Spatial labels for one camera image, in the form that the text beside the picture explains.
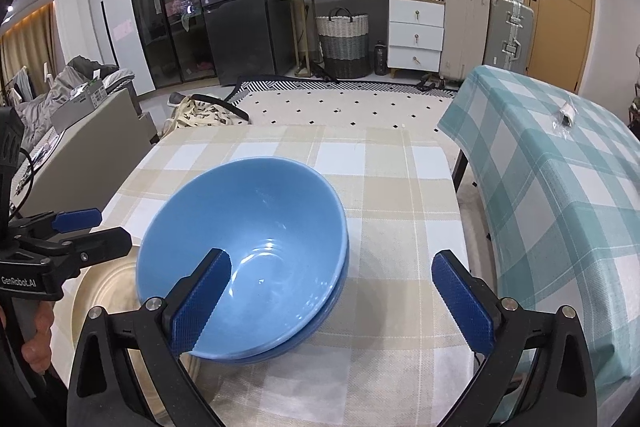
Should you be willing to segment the person's left hand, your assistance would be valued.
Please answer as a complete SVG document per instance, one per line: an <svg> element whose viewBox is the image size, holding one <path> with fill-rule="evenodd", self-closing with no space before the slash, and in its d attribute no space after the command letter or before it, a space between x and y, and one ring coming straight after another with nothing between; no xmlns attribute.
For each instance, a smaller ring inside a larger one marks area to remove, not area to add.
<svg viewBox="0 0 640 427"><path fill-rule="evenodd" d="M54 322L52 303L41 301L34 315L35 334L22 348L23 358L30 368L42 375L52 361L51 327Z"/></svg>

